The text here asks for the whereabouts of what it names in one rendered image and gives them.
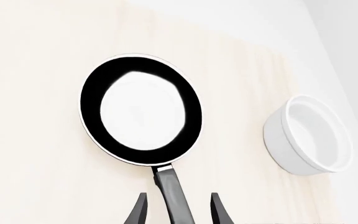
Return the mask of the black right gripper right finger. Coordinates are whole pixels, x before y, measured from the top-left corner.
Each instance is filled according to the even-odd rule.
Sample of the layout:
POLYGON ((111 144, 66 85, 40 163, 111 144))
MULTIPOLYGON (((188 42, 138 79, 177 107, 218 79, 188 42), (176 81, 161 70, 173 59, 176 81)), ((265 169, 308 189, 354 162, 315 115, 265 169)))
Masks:
POLYGON ((234 224, 216 192, 211 194, 210 209, 213 224, 234 224))

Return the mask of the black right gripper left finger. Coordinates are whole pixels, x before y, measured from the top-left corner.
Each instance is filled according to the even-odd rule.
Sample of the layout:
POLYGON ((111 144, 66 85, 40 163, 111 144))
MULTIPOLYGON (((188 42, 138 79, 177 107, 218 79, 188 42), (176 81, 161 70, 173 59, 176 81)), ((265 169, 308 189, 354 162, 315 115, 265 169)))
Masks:
POLYGON ((139 194, 139 197, 124 224, 145 224, 147 218, 147 209, 147 194, 142 192, 139 194))

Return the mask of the black frying pan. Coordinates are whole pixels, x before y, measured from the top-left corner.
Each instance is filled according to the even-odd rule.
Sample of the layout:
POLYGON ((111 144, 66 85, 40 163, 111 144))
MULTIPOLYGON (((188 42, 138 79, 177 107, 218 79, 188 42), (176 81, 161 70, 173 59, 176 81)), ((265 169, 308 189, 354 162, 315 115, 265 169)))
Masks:
POLYGON ((81 123, 88 136, 104 152, 136 166, 151 167, 154 181, 165 201, 171 224, 195 224, 172 162, 193 147, 202 129, 200 100, 191 83, 178 68, 158 57, 145 54, 121 54, 111 57, 86 78, 79 98, 81 123), (103 124, 101 106, 107 91, 129 72, 144 72, 172 84, 184 109, 184 125, 162 147, 142 151, 120 143, 103 124))

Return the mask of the white ceramic bowl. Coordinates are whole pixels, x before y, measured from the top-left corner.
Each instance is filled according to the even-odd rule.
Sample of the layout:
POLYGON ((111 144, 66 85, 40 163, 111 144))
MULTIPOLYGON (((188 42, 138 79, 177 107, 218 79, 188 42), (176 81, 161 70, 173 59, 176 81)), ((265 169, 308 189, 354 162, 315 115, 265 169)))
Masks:
POLYGON ((291 97, 268 117, 263 139, 273 160, 293 175, 342 172, 354 157, 351 137, 338 115, 305 95, 291 97))

